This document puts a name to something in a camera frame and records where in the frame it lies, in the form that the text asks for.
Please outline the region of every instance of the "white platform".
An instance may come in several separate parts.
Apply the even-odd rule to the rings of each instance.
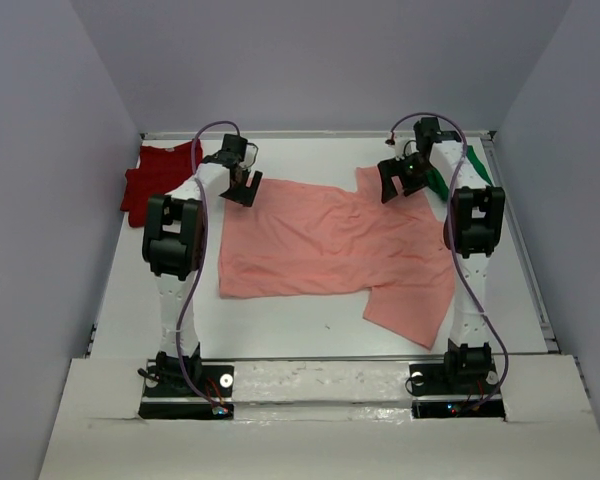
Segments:
[[[265,178],[356,189],[356,167],[389,158],[382,138],[258,139],[256,168]],[[147,141],[172,147],[182,141]],[[480,140],[470,139],[481,161]],[[205,152],[220,140],[203,141]],[[428,197],[438,218],[443,203]],[[249,300],[218,296],[217,258],[223,222],[222,199],[211,202],[210,242],[205,270],[194,297],[196,329],[205,358],[326,358],[442,354],[447,348],[451,315],[443,323],[431,352],[362,318],[368,291],[350,295],[298,296]],[[159,344],[158,294],[142,260],[142,229],[129,227],[126,216],[98,320],[93,358],[153,357]],[[539,316],[528,288],[508,222],[488,273],[487,310],[513,353],[544,353]],[[495,342],[491,343],[499,351]]]
[[[239,419],[226,422],[146,421],[136,417],[142,379],[135,370],[144,362],[73,361],[41,480],[600,480],[600,433],[571,357],[512,357],[503,386],[507,422],[411,420],[405,408],[342,405],[360,401],[360,392],[408,397],[407,365],[395,362],[314,369],[349,382],[349,392],[316,382],[293,388],[302,362],[237,362],[235,388],[245,402],[327,402],[266,410],[238,403]],[[361,387],[360,374],[371,374],[373,389]]]

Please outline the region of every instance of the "red cloth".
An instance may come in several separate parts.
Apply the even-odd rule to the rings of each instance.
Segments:
[[[199,141],[195,155],[197,167],[202,162]],[[127,188],[120,205],[120,210],[129,212],[129,226],[144,226],[151,195],[170,192],[191,175],[191,142],[174,148],[140,147],[140,165],[125,173]]]

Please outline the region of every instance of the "green cloth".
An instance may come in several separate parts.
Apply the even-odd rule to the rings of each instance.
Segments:
[[[478,159],[476,152],[473,151],[473,147],[471,146],[469,147],[469,150],[467,150],[467,158],[471,162],[471,165],[473,165],[475,171],[478,172],[478,175],[480,175],[480,177],[489,185],[493,186],[493,182],[489,178],[487,169],[485,168],[484,164]],[[428,171],[426,175],[427,185],[429,186],[429,188],[435,193],[437,193],[443,202],[446,202],[447,198],[449,197],[449,186],[446,183],[444,183],[444,178],[442,178],[440,172],[434,168],[433,170]]]

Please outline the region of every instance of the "gray wall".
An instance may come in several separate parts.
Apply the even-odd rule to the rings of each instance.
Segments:
[[[72,0],[142,131],[497,128],[569,0]]]
[[[67,0],[0,0],[0,480],[37,478],[136,128]]]
[[[496,136],[551,322],[600,425],[600,0],[574,0]]]

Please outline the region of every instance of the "pink cloth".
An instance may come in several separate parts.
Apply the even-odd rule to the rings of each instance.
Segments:
[[[423,192],[380,203],[378,170],[357,192],[265,179],[252,208],[226,202],[220,295],[351,293],[364,318],[431,348],[454,290],[443,224]]]

